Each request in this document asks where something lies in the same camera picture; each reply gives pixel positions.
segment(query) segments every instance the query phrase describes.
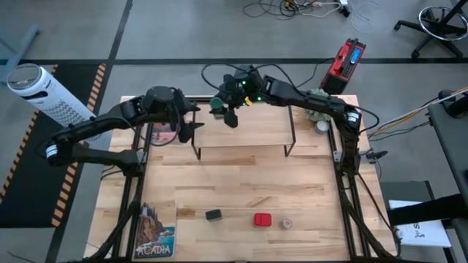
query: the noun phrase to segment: gray concrete floor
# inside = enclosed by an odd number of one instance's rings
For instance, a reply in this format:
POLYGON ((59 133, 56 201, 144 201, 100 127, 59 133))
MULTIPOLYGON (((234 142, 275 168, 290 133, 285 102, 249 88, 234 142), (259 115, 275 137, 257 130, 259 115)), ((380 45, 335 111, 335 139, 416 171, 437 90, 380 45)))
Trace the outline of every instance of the gray concrete floor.
MULTIPOLYGON (((1 30, 19 39, 30 23, 38 23, 42 33, 34 40, 27 58, 107 58, 116 34, 125 0, 3 0, 0 3, 1 30)), ((297 17, 279 21, 275 17, 247 18, 242 6, 254 0, 135 0, 118 51, 118 58, 328 58, 349 37, 367 44, 366 58, 409 58, 423 35, 402 28, 395 32, 399 19, 415 21, 422 8, 429 5, 451 7, 450 0, 377 1, 376 9, 362 7, 375 32, 362 34, 336 13, 327 18, 297 17)), ((356 21, 356 26, 369 30, 356 21)), ((468 42, 456 43, 467 53, 468 42)), ((429 45, 421 57, 450 57, 437 44, 429 45)), ((6 58, 0 50, 0 58, 6 58)), ((314 65, 281 65, 295 83, 307 79, 314 65)), ((316 78, 303 88, 317 87, 328 65, 320 65, 316 78)), ((213 94, 200 78, 201 66, 115 66, 105 92, 100 112, 118 103, 120 96, 139 95, 153 85, 181 88, 186 95, 213 94)), ((213 83, 231 72, 225 66, 207 71, 213 83)), ((346 94, 357 94, 361 107, 377 113, 384 121, 412 110, 434 98, 444 89, 468 86, 466 64, 361 64, 346 94)), ((274 68, 262 74, 284 78, 274 68)), ((0 181, 14 159, 32 106, 5 87, 0 87, 0 181)), ((418 116, 401 128, 423 122, 418 116)), ((367 125, 373 123, 365 116, 367 125)), ((110 135, 92 145, 106 149, 110 135)), ((434 130, 418 129, 410 134, 373 143, 377 150, 390 153, 381 160, 382 181, 429 180, 436 197, 457 192, 447 162, 434 130)), ((58 257, 65 262, 80 259, 88 237, 102 166, 86 165, 58 257)), ((52 232, 48 229, 0 229, 0 262, 22 262, 6 251, 43 262, 52 232)), ((439 256, 419 248, 405 248, 404 257, 443 262, 439 256)))

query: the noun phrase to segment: red block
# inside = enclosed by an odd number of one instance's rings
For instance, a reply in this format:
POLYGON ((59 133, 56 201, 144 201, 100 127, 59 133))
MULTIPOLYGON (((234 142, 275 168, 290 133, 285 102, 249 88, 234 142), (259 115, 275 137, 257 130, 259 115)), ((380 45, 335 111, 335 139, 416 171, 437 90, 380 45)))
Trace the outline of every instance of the red block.
POLYGON ((271 226, 271 214, 269 213, 255 213, 254 214, 255 227, 269 227, 271 226))

